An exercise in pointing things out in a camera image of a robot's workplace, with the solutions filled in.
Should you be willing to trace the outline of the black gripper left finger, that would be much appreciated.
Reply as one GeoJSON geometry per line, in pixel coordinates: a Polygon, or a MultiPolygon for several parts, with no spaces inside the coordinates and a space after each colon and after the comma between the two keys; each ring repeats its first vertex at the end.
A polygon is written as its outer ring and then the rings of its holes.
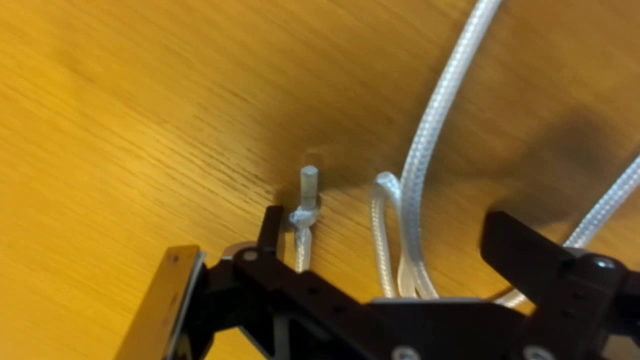
{"type": "Polygon", "coordinates": [[[286,208],[267,206],[257,233],[257,249],[267,256],[277,258],[282,254],[284,228],[286,228],[286,208]]]}

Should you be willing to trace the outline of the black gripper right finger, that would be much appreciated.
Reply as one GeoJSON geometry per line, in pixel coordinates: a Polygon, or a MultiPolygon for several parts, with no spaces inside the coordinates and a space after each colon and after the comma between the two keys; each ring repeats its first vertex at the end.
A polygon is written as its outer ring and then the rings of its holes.
{"type": "Polygon", "coordinates": [[[540,305],[550,285],[582,251],[550,242],[508,213],[487,213],[479,254],[513,289],[513,296],[505,296],[501,305],[516,306],[522,299],[540,305]]]}

